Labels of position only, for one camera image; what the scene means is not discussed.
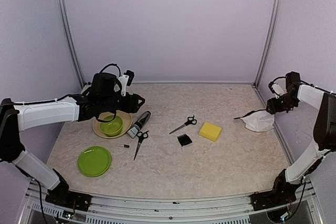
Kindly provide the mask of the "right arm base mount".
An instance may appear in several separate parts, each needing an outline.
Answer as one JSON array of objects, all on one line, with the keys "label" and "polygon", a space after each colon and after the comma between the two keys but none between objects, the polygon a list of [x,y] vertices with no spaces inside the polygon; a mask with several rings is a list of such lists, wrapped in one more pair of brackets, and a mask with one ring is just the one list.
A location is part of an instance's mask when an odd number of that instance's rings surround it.
[{"label": "right arm base mount", "polygon": [[250,195],[251,203],[254,211],[273,208],[290,203],[290,201],[296,201],[296,194],[293,192],[255,192]]}]

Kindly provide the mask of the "black silver hair clipper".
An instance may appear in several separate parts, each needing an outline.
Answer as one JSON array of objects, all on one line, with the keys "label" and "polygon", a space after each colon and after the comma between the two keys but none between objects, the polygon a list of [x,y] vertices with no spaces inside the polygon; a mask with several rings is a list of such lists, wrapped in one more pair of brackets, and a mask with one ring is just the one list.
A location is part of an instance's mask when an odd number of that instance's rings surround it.
[{"label": "black silver hair clipper", "polygon": [[131,128],[127,131],[127,134],[134,139],[135,136],[140,132],[140,130],[144,127],[151,116],[150,111],[145,111],[131,126]]}]

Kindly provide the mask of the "black clipper guard comb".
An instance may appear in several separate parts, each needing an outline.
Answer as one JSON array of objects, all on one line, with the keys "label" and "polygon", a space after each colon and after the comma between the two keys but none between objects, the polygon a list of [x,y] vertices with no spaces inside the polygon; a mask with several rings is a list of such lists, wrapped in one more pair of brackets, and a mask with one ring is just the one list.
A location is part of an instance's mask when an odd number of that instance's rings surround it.
[{"label": "black clipper guard comb", "polygon": [[177,140],[182,147],[192,143],[192,140],[186,134],[182,134],[182,135],[177,136]]}]

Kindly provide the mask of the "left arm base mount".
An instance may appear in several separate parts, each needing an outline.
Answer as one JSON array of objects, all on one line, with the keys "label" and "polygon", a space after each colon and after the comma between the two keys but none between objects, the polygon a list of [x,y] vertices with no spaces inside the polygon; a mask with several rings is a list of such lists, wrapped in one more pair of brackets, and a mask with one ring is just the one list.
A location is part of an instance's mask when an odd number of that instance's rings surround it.
[{"label": "left arm base mount", "polygon": [[92,196],[89,194],[54,189],[48,191],[45,201],[57,206],[71,208],[72,210],[87,212],[91,199]]}]

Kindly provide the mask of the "white drawstring pouch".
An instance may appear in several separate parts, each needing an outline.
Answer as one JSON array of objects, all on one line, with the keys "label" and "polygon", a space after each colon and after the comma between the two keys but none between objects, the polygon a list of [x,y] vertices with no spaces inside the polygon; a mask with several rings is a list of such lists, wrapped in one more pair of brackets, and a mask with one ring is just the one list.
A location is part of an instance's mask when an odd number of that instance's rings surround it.
[{"label": "white drawstring pouch", "polygon": [[245,128],[253,132],[267,132],[274,128],[275,116],[265,109],[250,111],[244,116],[234,118],[242,120]]}]

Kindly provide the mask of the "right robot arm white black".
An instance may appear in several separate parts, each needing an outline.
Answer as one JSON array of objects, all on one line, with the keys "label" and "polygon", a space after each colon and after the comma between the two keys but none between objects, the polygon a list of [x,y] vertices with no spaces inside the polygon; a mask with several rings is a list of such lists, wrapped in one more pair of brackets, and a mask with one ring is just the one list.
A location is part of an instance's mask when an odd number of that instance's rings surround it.
[{"label": "right robot arm white black", "polygon": [[335,152],[335,92],[303,81],[295,71],[276,77],[268,88],[274,95],[267,101],[269,114],[288,113],[303,104],[314,116],[310,143],[293,164],[280,172],[268,194],[269,201],[279,205],[296,193],[328,154]]}]

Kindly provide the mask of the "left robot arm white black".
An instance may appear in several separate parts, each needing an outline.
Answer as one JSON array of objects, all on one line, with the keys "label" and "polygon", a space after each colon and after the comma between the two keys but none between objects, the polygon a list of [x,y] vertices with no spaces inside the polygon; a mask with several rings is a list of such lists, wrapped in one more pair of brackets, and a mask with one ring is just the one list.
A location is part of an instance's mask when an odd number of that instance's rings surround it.
[{"label": "left robot arm white black", "polygon": [[66,206],[73,201],[73,193],[61,175],[25,149],[20,133],[34,127],[98,119],[101,113],[136,113],[145,98],[130,94],[133,72],[117,77],[100,72],[93,76],[91,86],[80,94],[68,94],[60,99],[15,103],[1,102],[1,160],[12,163],[28,176],[52,191],[53,197]]}]

